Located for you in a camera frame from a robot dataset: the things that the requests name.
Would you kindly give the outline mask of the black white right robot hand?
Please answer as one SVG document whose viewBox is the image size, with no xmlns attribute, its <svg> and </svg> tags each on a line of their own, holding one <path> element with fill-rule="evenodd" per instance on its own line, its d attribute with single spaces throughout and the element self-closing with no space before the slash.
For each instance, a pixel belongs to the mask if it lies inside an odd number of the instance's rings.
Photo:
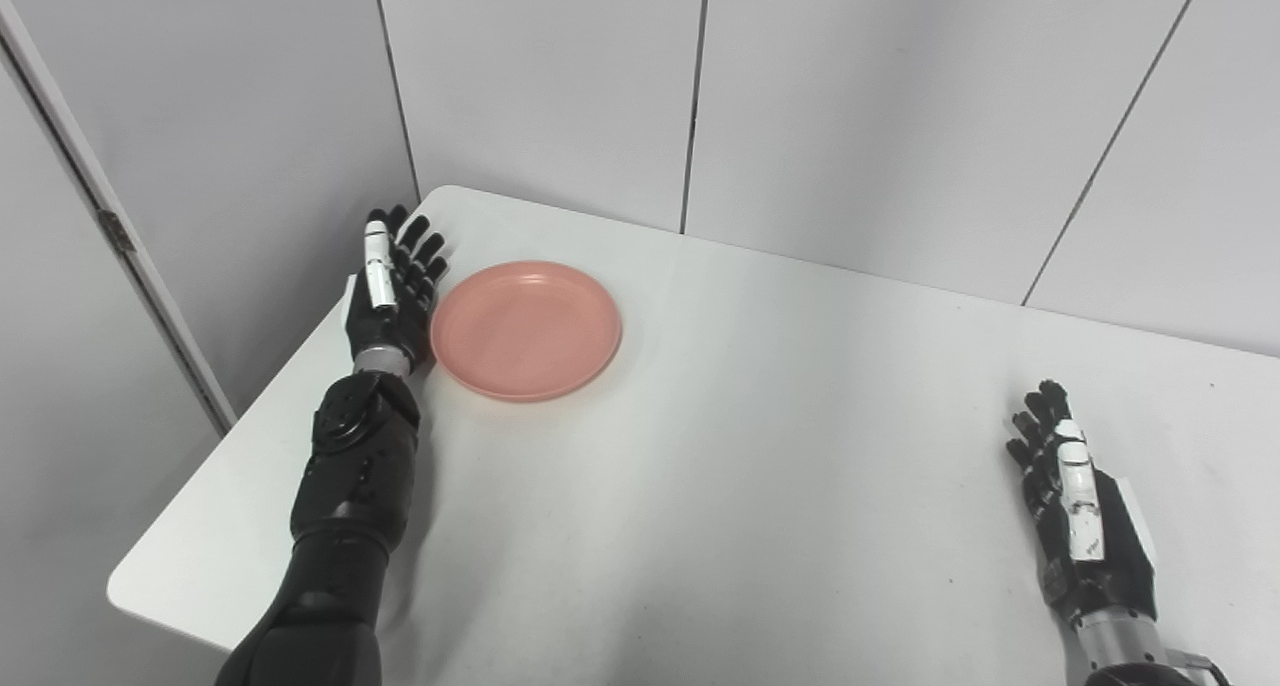
<svg viewBox="0 0 1280 686">
<path fill-rule="evenodd" d="M 1047 379 L 1024 404 L 1006 451 L 1044 558 L 1046 604 L 1068 623 L 1111 608 L 1155 618 L 1153 564 L 1116 477 L 1094 465 L 1066 390 Z"/>
</svg>

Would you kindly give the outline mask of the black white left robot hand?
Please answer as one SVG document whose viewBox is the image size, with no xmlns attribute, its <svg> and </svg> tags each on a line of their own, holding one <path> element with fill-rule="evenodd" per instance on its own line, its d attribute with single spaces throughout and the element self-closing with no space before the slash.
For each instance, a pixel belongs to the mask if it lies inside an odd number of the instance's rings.
<svg viewBox="0 0 1280 686">
<path fill-rule="evenodd" d="M 449 267 L 445 239 L 430 218 L 397 203 L 370 212 L 362 248 L 346 316 L 353 371 L 406 380 L 433 358 L 429 326 Z"/>
</svg>

